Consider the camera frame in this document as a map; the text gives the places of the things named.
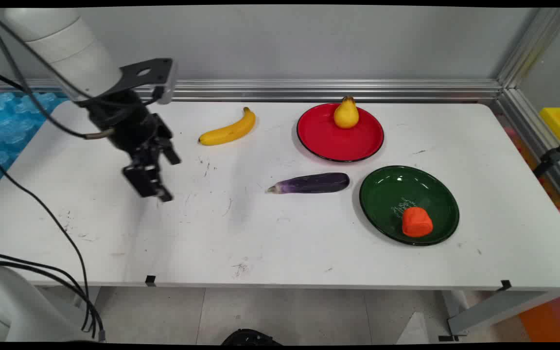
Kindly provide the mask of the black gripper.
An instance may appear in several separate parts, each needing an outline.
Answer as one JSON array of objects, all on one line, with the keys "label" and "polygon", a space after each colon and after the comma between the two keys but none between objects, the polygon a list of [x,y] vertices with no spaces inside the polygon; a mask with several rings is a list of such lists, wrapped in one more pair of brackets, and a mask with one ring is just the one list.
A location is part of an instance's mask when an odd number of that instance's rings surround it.
[{"label": "black gripper", "polygon": [[111,131],[107,139],[131,158],[122,174],[142,198],[173,200],[160,177],[158,157],[163,154],[171,165],[181,163],[171,139],[173,133],[157,113],[147,108],[134,91],[119,91],[87,101],[90,121],[101,131]]}]

